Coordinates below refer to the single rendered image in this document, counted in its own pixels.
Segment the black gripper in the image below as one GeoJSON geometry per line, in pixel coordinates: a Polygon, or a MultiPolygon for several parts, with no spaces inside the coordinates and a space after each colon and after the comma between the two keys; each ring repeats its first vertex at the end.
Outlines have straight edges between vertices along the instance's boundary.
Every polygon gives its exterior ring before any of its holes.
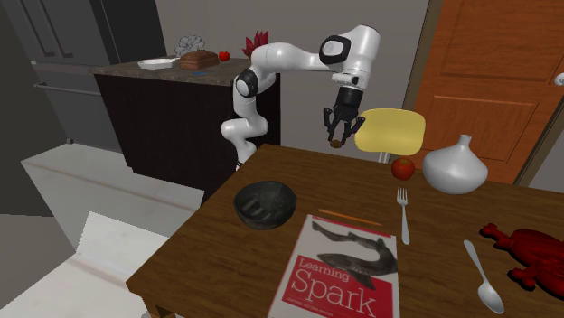
{"type": "Polygon", "coordinates": [[[333,108],[325,108],[324,126],[329,142],[334,140],[334,132],[340,121],[343,121],[343,135],[341,142],[356,134],[365,122],[364,117],[358,117],[363,91],[359,89],[340,87],[333,108]]]}

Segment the yellow chair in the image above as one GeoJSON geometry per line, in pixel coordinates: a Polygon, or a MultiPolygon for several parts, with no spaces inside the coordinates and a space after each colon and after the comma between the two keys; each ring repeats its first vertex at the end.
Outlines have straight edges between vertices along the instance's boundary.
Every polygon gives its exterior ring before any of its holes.
{"type": "Polygon", "coordinates": [[[401,108],[373,108],[362,112],[362,117],[364,123],[354,134],[359,150],[409,156],[421,149],[426,120],[419,113],[401,108]]]}

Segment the red apple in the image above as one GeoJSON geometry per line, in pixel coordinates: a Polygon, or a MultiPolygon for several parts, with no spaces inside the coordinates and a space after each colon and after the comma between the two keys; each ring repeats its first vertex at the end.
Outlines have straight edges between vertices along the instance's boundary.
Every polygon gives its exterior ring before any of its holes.
{"type": "Polygon", "coordinates": [[[392,162],[391,172],[395,178],[407,181],[415,172],[415,164],[407,158],[398,158],[392,162]]]}

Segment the orange pencil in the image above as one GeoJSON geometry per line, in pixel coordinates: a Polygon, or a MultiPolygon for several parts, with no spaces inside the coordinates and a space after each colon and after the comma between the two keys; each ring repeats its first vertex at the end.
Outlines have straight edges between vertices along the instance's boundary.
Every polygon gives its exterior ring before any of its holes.
{"type": "Polygon", "coordinates": [[[348,219],[348,220],[355,220],[355,221],[359,221],[359,222],[362,222],[362,223],[371,224],[371,225],[374,225],[374,226],[383,226],[381,223],[376,222],[376,221],[365,220],[365,219],[362,219],[362,218],[357,218],[357,217],[345,215],[345,214],[330,211],[330,210],[318,209],[318,211],[322,212],[324,214],[335,216],[335,217],[340,217],[340,218],[344,218],[344,219],[348,219]]]}

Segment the black bowl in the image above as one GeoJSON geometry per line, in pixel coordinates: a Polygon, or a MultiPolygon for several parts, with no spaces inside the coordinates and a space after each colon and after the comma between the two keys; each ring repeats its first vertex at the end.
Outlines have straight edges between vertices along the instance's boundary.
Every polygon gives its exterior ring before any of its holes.
{"type": "Polygon", "coordinates": [[[296,209],[297,197],[284,183],[260,181],[242,188],[233,199],[240,220],[251,229],[275,229],[296,209]]]}

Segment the silver fork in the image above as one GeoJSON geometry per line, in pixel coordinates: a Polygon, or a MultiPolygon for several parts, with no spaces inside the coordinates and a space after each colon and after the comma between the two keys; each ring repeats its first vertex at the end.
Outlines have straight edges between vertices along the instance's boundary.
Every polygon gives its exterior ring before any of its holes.
{"type": "Polygon", "coordinates": [[[401,240],[405,245],[410,243],[409,236],[409,225],[407,220],[406,207],[408,205],[407,190],[405,188],[398,188],[397,191],[397,203],[402,208],[402,219],[401,219],[401,240]]]}

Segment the white vase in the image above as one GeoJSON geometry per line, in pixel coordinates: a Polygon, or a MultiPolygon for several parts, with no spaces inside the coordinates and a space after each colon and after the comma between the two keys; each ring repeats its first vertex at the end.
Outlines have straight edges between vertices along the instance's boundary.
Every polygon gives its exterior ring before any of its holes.
{"type": "Polygon", "coordinates": [[[429,152],[422,164],[427,182],[447,194],[465,194],[487,179],[486,165],[472,152],[472,137],[461,135],[455,145],[429,152]]]}

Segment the orange wooden door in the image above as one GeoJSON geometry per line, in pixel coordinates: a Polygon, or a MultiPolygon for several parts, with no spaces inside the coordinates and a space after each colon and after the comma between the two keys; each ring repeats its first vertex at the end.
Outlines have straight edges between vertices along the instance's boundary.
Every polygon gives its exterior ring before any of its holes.
{"type": "Polygon", "coordinates": [[[564,86],[564,0],[444,0],[414,110],[421,164],[469,135],[493,182],[514,183],[564,86]]]}

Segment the red and white book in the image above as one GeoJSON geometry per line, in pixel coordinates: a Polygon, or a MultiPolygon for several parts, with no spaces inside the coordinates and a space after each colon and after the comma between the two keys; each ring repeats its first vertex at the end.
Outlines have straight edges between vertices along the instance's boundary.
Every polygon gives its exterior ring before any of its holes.
{"type": "Polygon", "coordinates": [[[400,318],[397,239],[309,215],[268,318],[400,318]]]}

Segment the dark kitchen island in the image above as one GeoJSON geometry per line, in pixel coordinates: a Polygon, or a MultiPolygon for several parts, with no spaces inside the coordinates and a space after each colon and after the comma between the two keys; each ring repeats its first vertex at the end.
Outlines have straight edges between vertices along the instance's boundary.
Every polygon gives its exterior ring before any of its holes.
{"type": "Polygon", "coordinates": [[[136,62],[94,69],[122,154],[134,173],[202,190],[208,200],[235,171],[221,135],[234,118],[232,82],[249,67],[232,58],[203,70],[143,70],[136,62]]]}

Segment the brown wooden table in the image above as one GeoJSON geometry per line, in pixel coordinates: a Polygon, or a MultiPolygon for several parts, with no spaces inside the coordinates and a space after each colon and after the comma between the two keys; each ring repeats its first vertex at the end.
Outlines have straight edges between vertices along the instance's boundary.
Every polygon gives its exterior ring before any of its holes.
{"type": "MultiPolygon", "coordinates": [[[[564,301],[527,291],[508,277],[516,267],[480,229],[536,229],[564,239],[564,194],[487,182],[466,195],[447,195],[421,173],[407,182],[410,243],[399,245],[400,318],[564,318],[564,301]],[[483,279],[463,241],[471,241],[487,279],[503,300],[497,314],[480,300],[483,279]]],[[[267,318],[307,215],[322,215],[397,236],[401,186],[389,166],[332,154],[263,145],[127,281],[152,318],[267,318]],[[234,195],[262,180],[296,194],[293,217],[272,230],[246,227],[234,195]],[[371,220],[374,226],[319,212],[371,220]]]]}

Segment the silver spoon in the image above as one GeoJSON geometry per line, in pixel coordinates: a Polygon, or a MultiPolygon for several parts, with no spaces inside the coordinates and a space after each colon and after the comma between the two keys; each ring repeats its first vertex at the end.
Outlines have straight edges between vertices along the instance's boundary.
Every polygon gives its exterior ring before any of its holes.
{"type": "Polygon", "coordinates": [[[480,300],[492,312],[497,314],[504,313],[503,300],[501,299],[499,294],[495,291],[495,289],[487,279],[487,276],[485,275],[482,264],[480,262],[479,256],[477,255],[477,252],[475,250],[474,244],[467,239],[463,241],[463,244],[465,246],[468,256],[474,262],[477,270],[479,271],[483,279],[483,283],[477,289],[477,293],[480,300]]]}

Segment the red lobster figure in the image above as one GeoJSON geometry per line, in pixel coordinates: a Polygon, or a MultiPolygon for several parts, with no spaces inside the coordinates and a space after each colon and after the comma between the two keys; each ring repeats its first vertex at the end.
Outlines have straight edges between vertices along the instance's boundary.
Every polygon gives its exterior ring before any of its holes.
{"type": "Polygon", "coordinates": [[[536,286],[564,300],[564,240],[534,229],[516,229],[511,235],[489,223],[480,234],[495,241],[494,247],[507,251],[523,268],[508,272],[511,280],[527,290],[536,286]]]}

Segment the grey refrigerator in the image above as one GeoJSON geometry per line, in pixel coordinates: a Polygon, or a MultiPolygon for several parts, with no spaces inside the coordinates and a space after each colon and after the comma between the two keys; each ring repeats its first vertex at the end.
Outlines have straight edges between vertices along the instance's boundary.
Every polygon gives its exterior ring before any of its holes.
{"type": "Polygon", "coordinates": [[[68,140],[120,146],[92,69],[163,57],[155,0],[0,0],[68,140]]]}

